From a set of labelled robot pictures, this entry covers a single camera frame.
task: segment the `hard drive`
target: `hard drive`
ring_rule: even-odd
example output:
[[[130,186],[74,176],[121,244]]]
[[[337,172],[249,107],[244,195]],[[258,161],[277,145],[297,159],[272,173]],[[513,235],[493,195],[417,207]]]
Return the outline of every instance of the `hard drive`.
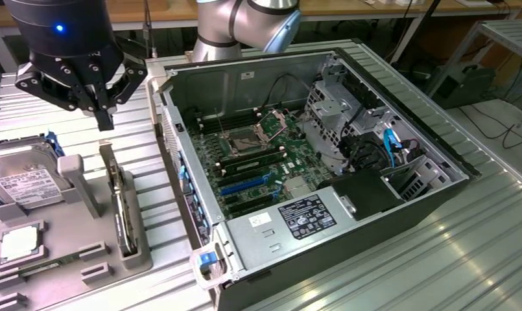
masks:
[[[0,141],[0,204],[17,202],[25,209],[64,200],[61,191],[72,188],[57,171],[64,151],[56,135]]]

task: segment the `blue pcie slot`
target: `blue pcie slot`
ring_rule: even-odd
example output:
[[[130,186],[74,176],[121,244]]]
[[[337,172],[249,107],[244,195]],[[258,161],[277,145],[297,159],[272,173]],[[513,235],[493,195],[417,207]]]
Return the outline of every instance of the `blue pcie slot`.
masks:
[[[272,173],[269,173],[264,177],[256,178],[254,180],[250,180],[250,181],[248,181],[245,183],[241,183],[241,184],[237,184],[234,186],[226,187],[225,189],[221,190],[221,195],[222,196],[228,196],[229,194],[234,194],[237,192],[245,191],[249,188],[265,185],[269,182],[270,174]]]

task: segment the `warning label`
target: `warning label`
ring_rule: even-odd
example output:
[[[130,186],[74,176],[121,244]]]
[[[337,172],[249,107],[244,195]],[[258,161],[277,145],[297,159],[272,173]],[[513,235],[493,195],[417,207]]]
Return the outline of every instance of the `warning label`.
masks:
[[[20,204],[40,202],[61,196],[61,189],[48,170],[0,177],[0,187]]]
[[[337,224],[318,194],[280,207],[278,211],[298,240]]]

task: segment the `motherboard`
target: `motherboard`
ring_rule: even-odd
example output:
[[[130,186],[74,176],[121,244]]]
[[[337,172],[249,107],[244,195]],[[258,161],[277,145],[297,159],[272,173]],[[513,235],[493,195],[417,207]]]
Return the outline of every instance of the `motherboard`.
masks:
[[[314,191],[333,172],[302,130],[305,120],[288,110],[258,113],[254,124],[218,131],[190,129],[209,183],[232,219]]]

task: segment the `wooden table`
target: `wooden table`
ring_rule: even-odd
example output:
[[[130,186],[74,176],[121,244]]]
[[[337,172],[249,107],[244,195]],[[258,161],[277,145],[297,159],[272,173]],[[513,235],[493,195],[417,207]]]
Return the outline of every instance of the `wooden table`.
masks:
[[[197,27],[198,25],[198,6],[196,0],[168,0],[169,10],[152,12],[153,27],[157,29]],[[415,20],[411,24],[404,40],[396,51],[393,60],[400,58],[404,53],[408,42],[419,28],[423,16],[428,11],[432,0],[427,0],[424,5],[411,7],[408,17]],[[512,7],[512,13],[508,18],[515,18],[522,10],[522,0],[508,0]],[[338,21],[354,19],[384,19],[404,17],[407,6],[385,5],[377,3],[369,5],[362,0],[302,0],[302,21]],[[499,11],[496,6],[471,8],[456,0],[443,0],[433,16],[461,16],[461,15],[485,15]],[[126,14],[112,14],[113,28],[116,30],[142,29],[144,9],[137,5],[137,12]],[[0,64],[6,72],[16,72],[18,65],[5,43],[5,36],[21,34],[17,24],[13,20],[5,6],[0,6]]]

